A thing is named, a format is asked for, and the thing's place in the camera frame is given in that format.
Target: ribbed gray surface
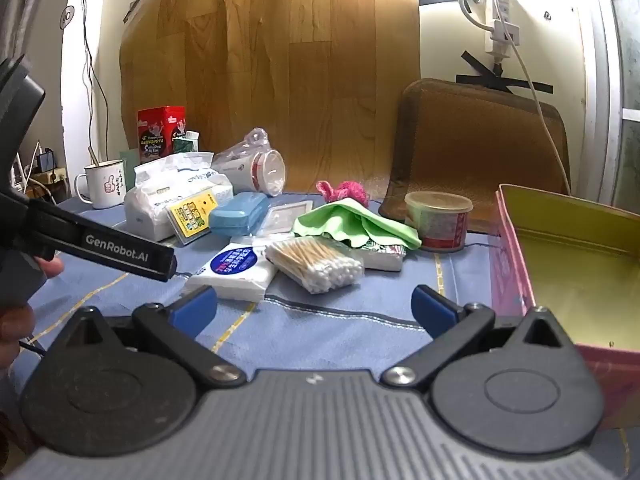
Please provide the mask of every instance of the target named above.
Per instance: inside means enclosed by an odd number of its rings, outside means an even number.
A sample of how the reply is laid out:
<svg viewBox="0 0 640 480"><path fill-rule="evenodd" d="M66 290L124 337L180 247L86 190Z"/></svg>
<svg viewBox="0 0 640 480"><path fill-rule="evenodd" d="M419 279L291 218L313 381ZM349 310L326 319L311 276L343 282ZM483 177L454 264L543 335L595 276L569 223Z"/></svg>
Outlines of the ribbed gray surface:
<svg viewBox="0 0 640 480"><path fill-rule="evenodd" d="M258 373L207 394L169 440L112 459L40 450L13 480L578 480L612 476L587 454L516 463L452 441L418 395L368 372Z"/></svg>

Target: green microfiber cloth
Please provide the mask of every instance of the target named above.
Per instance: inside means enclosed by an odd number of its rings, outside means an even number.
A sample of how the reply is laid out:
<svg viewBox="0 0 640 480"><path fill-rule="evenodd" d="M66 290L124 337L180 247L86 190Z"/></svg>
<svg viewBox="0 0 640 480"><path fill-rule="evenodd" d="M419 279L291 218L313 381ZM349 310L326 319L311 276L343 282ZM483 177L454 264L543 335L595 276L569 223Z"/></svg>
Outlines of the green microfiber cloth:
<svg viewBox="0 0 640 480"><path fill-rule="evenodd" d="M421 242L413 227L372 213L353 198L345 198L299 216L293 232L300 236L328 234L334 240L348 240L353 248L369 239L380 245L402 245L417 249Z"/></svg>

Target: brown leather cushion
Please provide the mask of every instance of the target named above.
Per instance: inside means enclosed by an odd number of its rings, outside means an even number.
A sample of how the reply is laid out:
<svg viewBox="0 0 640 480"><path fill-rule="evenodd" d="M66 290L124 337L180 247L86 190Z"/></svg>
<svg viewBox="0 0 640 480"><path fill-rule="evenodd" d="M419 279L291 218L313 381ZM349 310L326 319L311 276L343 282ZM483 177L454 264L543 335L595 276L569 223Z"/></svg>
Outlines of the brown leather cushion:
<svg viewBox="0 0 640 480"><path fill-rule="evenodd" d="M542 111L569 175L560 114L546 104ZM532 99L437 79L406 88L383 216L404 221L408 192L444 191L469 197L470 228L486 232L504 183L567 192Z"/></svg>

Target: yellow label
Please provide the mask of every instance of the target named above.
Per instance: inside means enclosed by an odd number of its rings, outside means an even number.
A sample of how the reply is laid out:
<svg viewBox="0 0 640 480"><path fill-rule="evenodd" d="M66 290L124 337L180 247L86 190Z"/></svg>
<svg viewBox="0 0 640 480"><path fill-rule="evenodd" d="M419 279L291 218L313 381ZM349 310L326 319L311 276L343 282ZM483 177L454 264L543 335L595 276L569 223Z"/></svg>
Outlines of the yellow label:
<svg viewBox="0 0 640 480"><path fill-rule="evenodd" d="M210 191L203 191L169 206L169 212L185 238L196 235L209 227L209 213L218 207Z"/></svg>

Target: blue gripper pad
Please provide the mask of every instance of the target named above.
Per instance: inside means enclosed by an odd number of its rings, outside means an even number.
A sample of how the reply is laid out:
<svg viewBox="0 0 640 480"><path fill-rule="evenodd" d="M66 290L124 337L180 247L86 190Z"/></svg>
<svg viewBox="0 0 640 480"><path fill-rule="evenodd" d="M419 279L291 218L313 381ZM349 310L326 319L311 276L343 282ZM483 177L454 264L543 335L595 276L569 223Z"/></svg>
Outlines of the blue gripper pad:
<svg viewBox="0 0 640 480"><path fill-rule="evenodd" d="M411 295L414 319L436 339L465 317L465 310L427 285L418 285Z"/></svg>
<svg viewBox="0 0 640 480"><path fill-rule="evenodd" d="M212 286L201 286L168 308L169 323L194 338L216 317L218 296Z"/></svg>

